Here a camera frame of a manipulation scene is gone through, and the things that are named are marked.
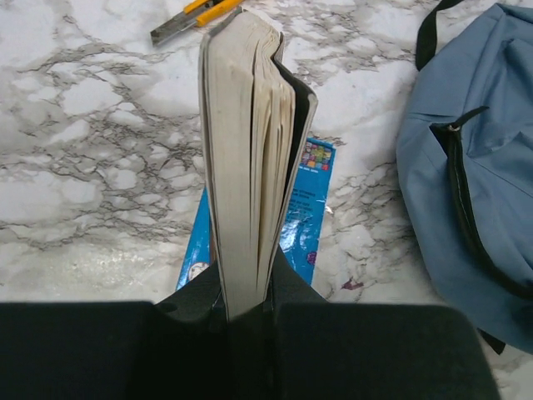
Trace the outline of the blue blister pack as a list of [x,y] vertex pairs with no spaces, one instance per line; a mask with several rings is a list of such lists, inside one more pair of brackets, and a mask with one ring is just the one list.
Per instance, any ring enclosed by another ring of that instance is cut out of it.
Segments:
[[[280,246],[298,275],[311,283],[316,264],[321,225],[326,212],[336,149],[328,142],[309,138],[303,150]],[[210,217],[207,194],[201,196],[176,289],[209,267]]]

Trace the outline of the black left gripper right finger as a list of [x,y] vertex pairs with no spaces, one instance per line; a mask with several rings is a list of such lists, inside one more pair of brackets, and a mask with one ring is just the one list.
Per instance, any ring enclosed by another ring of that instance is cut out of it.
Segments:
[[441,305],[328,302],[278,252],[276,399],[497,399],[475,329]]

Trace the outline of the black paperback book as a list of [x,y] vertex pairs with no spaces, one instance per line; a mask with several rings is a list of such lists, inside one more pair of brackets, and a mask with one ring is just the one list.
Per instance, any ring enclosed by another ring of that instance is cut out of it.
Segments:
[[283,63],[284,37],[238,8],[199,53],[199,105],[212,235],[229,320],[267,296],[318,100]]

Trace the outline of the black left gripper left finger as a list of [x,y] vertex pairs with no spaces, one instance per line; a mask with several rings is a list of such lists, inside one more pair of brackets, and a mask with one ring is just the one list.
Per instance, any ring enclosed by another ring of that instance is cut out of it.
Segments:
[[226,399],[209,267],[159,303],[5,302],[4,399]]

